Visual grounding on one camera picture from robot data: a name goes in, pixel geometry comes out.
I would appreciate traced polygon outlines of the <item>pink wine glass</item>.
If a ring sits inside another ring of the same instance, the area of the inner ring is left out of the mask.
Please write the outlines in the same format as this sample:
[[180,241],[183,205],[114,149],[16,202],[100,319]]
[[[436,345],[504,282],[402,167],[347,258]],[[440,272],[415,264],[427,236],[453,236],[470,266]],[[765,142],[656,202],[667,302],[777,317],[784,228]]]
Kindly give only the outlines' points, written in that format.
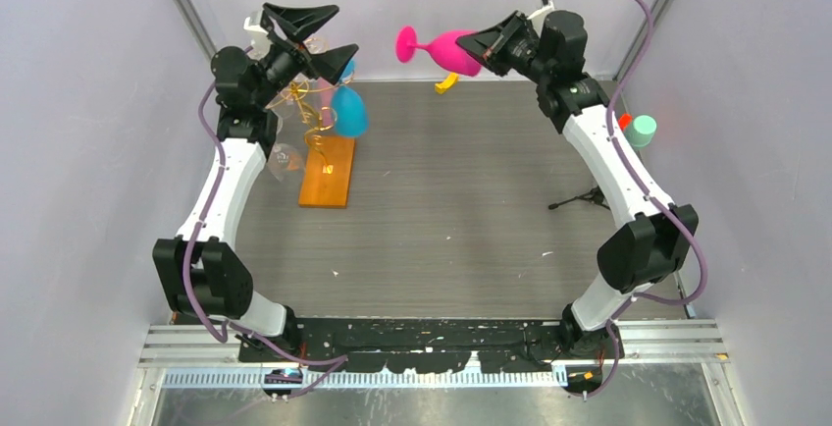
[[482,66],[456,43],[459,37],[470,33],[473,30],[449,30],[429,43],[420,43],[414,27],[405,26],[397,34],[395,56],[400,63],[408,63],[417,50],[423,50],[445,71],[474,77],[482,70]]

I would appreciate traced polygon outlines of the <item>blue wine glass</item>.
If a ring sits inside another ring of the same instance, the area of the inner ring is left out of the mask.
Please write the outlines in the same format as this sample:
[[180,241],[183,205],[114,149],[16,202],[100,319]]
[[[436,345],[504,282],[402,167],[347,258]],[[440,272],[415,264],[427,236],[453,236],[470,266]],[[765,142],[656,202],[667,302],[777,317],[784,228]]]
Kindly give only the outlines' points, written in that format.
[[369,129],[369,117],[363,99],[346,83],[354,70],[355,61],[350,60],[337,83],[330,105],[336,112],[336,133],[347,138],[357,138]]

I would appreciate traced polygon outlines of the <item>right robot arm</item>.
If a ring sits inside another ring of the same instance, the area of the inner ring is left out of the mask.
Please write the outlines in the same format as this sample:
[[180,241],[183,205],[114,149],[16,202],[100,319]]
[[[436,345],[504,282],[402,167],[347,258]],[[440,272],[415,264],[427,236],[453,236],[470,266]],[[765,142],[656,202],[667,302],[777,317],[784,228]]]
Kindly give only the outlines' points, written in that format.
[[535,84],[541,111],[583,158],[611,211],[615,232],[598,249],[598,275],[557,327],[561,351],[578,358],[606,347],[606,326],[621,309],[681,268],[699,223],[693,206],[676,204],[627,142],[613,101],[584,71],[587,42],[583,18],[564,10],[546,14],[541,27],[515,12],[456,41],[490,72],[515,71]]

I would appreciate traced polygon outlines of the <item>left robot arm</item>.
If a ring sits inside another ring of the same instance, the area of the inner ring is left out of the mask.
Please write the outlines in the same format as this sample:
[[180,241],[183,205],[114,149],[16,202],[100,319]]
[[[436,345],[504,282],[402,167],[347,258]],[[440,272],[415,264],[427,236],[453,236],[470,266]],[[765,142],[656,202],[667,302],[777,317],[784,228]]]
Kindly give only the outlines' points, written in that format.
[[299,76],[338,80],[358,51],[356,44],[323,52],[307,46],[307,39],[338,12],[334,4],[265,3],[244,23],[249,46],[226,46],[213,55],[213,82],[197,110],[214,146],[212,168],[175,236],[157,240],[152,249],[174,313],[198,319],[221,342],[229,327],[261,337],[263,348],[278,361],[299,353],[295,314],[255,290],[235,240],[251,188],[275,145],[278,117],[269,104]]

